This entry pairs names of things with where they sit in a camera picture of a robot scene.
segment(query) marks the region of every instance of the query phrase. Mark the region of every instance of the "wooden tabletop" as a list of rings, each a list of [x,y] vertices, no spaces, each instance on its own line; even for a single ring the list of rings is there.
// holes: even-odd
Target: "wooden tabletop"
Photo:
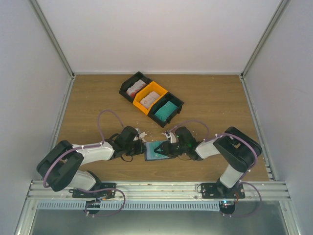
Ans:
[[[68,140],[72,144],[100,142],[97,116],[103,109],[114,110],[125,126],[138,127],[146,132],[146,141],[164,140],[162,132],[189,119],[205,122],[210,127],[210,137],[235,126],[258,140],[238,76],[148,75],[185,102],[181,113],[165,128],[158,126],[118,93],[121,84],[129,77],[130,75],[76,76],[58,140]],[[119,122],[110,113],[101,117],[101,127],[105,138],[122,131]],[[186,127],[197,140],[205,137],[206,130],[200,124],[188,123]],[[137,155],[130,163],[121,159],[97,161],[83,165],[80,169],[91,170],[103,181],[216,181],[226,167],[227,162],[221,155],[200,162],[182,161],[178,158],[146,162],[143,155]],[[245,180],[268,180],[262,156]]]

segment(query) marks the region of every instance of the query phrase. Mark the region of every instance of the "white panel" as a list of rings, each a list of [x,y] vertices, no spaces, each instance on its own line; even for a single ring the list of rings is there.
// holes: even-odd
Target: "white panel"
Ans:
[[[247,75],[278,180],[312,234],[313,1],[291,1]]]
[[[242,72],[279,0],[39,0],[74,72]]]
[[[31,5],[0,0],[0,228],[13,234],[69,77]]]

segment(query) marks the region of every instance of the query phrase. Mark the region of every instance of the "gray floor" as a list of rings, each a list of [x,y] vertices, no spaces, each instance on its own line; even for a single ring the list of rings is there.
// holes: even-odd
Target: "gray floor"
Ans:
[[[255,207],[255,202],[240,202],[235,212],[243,214]],[[32,235],[287,234],[278,202],[263,202],[259,213],[248,218],[224,218],[213,211],[122,211],[86,218],[83,211],[39,210],[32,231]]]

